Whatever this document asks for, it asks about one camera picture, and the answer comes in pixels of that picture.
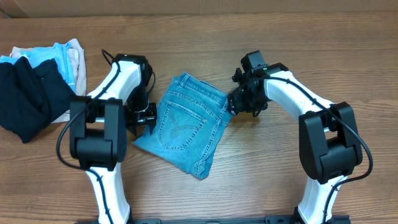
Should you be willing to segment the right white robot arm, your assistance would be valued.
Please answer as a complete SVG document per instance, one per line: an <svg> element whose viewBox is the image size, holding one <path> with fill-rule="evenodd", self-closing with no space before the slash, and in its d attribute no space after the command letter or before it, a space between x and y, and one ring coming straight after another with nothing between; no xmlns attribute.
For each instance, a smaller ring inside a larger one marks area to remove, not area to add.
<svg viewBox="0 0 398 224"><path fill-rule="evenodd" d="M314 94L282 63L266 63L258 50L241 59L231 79L238 87L228 95L230 113L256 117L274 101L298 122L299 158L308 176L304 195L293 214L268 215L265 223L350 223L331 210L340 186L363 160L352 107Z"/></svg>

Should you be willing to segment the blue denim jeans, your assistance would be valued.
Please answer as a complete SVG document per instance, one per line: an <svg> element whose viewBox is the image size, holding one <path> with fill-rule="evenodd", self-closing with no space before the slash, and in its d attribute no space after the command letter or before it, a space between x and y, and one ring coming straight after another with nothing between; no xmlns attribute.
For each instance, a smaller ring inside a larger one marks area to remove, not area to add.
<svg viewBox="0 0 398 224"><path fill-rule="evenodd" d="M133 143L197 179L205 179L231 118L225 93L183 73L173 77L162 97L155 128L146 128Z"/></svg>

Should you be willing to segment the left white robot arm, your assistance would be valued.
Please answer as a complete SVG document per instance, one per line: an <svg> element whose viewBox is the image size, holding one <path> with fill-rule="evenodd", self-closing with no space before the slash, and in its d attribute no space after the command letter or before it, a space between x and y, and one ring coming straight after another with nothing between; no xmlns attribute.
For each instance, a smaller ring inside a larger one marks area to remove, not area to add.
<svg viewBox="0 0 398 224"><path fill-rule="evenodd" d="M97 223L132 223L121 163L127 133L136 134L138 126L155 128L157 108L147 90L154 86L155 75L142 55L103 55L111 71L94 91L70 103L70 154L93 186Z"/></svg>

